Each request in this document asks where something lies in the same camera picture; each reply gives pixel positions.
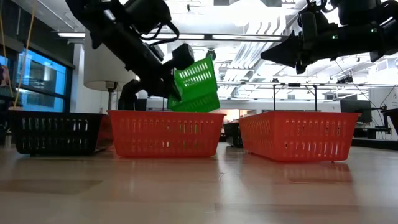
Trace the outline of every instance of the lamp shade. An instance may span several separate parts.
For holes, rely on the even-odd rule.
[[[124,84],[136,75],[124,69],[124,63],[115,56],[110,49],[101,44],[97,49],[92,48],[90,33],[85,37],[85,87],[92,90],[107,91],[106,82],[118,83],[115,91],[121,91]]]

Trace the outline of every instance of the red basket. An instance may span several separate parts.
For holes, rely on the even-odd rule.
[[[241,118],[246,150],[276,161],[343,161],[357,113],[270,111]]]
[[[216,154],[223,114],[109,111],[121,157],[210,157]]]

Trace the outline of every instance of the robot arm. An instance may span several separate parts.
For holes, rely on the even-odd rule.
[[[163,55],[157,46],[178,39],[179,31],[171,23],[168,6],[163,0],[66,0],[73,15],[90,31],[93,48],[107,46],[140,81],[131,81],[123,88],[121,98],[134,99],[135,93],[145,90],[149,95],[168,98],[170,94],[180,98],[174,86],[172,70],[186,69],[193,62],[193,52],[188,44],[173,51],[173,59],[163,63]],[[162,26],[169,26],[176,37],[153,44]],[[157,29],[152,38],[145,38]]]
[[[398,2],[388,0],[330,0],[333,9],[307,0],[307,8],[299,12],[302,31],[261,54],[270,60],[303,73],[317,60],[370,52],[375,62],[384,55],[398,52]],[[329,23],[324,13],[339,9],[340,24]]]

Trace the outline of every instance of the wooden floor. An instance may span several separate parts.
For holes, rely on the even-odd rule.
[[[226,144],[209,159],[0,149],[0,223],[398,223],[398,152],[279,164]]]

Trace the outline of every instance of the green basket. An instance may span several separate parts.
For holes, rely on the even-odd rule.
[[[220,108],[217,81],[210,57],[195,62],[185,70],[176,70],[174,79],[182,101],[170,96],[168,109],[207,113]]]

